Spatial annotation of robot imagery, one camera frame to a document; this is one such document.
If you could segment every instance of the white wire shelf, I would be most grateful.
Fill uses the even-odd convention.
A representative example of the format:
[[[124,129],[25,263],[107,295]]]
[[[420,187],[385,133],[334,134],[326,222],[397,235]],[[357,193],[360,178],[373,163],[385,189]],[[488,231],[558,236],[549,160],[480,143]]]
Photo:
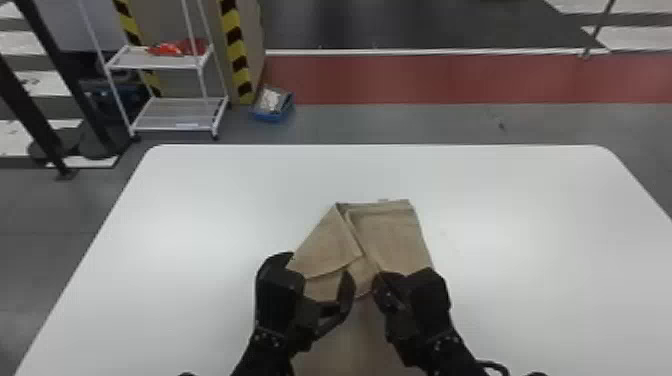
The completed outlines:
[[[137,131],[212,131],[224,114],[229,97],[149,99],[132,128]]]
[[[119,69],[196,69],[200,70],[207,63],[214,47],[208,45],[205,53],[194,59],[194,56],[155,56],[147,52],[146,46],[125,45],[105,64],[110,70]]]

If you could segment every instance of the white table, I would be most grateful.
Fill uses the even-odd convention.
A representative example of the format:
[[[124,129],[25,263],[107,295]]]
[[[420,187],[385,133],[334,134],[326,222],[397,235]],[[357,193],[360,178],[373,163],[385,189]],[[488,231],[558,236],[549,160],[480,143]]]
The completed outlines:
[[[17,375],[227,376],[261,261],[384,198],[416,206],[478,357],[670,372],[672,223],[605,149],[183,145],[148,152]]]

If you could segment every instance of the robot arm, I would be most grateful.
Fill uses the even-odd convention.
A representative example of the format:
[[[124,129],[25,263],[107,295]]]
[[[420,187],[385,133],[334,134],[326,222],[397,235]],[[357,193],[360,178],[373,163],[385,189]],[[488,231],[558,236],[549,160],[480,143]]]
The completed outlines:
[[[269,257],[257,272],[250,342],[233,376],[293,375],[290,360],[341,324],[350,313],[355,282],[345,272],[334,302],[303,295],[305,278],[285,268],[292,253]]]
[[[372,290],[385,316],[387,341],[405,366],[419,367],[430,376],[488,376],[485,369],[509,376],[503,365],[476,360],[471,354],[450,318],[446,283],[433,269],[409,276],[381,272]]]

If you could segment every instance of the red object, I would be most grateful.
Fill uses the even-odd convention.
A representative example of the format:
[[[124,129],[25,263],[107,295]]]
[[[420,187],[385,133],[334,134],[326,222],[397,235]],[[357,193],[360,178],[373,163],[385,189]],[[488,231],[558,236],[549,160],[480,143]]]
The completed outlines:
[[[196,52],[198,56],[201,56],[205,53],[206,42],[203,38],[196,38]],[[147,49],[152,55],[156,56],[193,56],[194,53],[191,48],[191,39],[183,39],[180,41],[170,41],[155,44],[152,47]]]
[[[669,54],[269,56],[300,104],[672,103]]]

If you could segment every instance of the hazard stripe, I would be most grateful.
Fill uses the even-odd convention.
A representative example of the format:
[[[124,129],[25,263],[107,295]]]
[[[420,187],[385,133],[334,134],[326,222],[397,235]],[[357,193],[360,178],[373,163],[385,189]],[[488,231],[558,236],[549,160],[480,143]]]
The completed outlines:
[[[129,0],[112,0],[114,8],[119,13],[119,21],[121,28],[126,34],[128,43],[134,46],[142,46],[142,37],[140,36],[140,29],[133,18]],[[159,84],[159,77],[153,71],[144,70],[140,73],[142,81],[149,87],[154,96],[161,96],[161,85]]]
[[[226,56],[233,71],[233,85],[240,97],[240,103],[252,104],[254,87],[247,61],[247,48],[240,27],[240,13],[236,0],[220,0],[220,16],[222,31],[226,36]]]

